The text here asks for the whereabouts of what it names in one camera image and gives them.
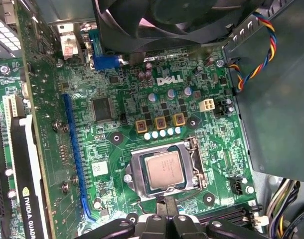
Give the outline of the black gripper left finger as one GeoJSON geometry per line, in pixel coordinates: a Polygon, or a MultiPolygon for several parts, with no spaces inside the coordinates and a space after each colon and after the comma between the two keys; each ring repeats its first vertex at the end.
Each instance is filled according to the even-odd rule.
{"type": "Polygon", "coordinates": [[[156,213],[142,215],[136,222],[127,218],[115,219],[91,230],[79,239],[164,239],[167,229],[166,197],[156,198],[156,213]]]}

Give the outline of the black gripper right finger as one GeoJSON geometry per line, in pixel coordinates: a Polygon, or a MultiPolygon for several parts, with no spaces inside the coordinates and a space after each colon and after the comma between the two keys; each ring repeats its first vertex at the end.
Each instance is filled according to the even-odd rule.
{"type": "Polygon", "coordinates": [[[192,217],[178,213],[174,197],[166,198],[169,234],[175,239],[264,239],[261,233],[223,219],[213,219],[202,226],[192,217]]]}

